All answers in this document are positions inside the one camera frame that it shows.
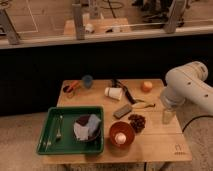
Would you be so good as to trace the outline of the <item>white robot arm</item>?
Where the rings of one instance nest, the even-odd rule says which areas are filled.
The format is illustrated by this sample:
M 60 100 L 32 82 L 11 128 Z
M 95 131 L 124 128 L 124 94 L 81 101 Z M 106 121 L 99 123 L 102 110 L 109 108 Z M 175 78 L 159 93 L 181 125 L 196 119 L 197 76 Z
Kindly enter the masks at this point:
M 164 106 L 162 123 L 169 124 L 176 110 L 188 99 L 213 114 L 213 87 L 205 83 L 208 68 L 199 61 L 169 70 L 165 75 L 166 87 L 160 94 Z

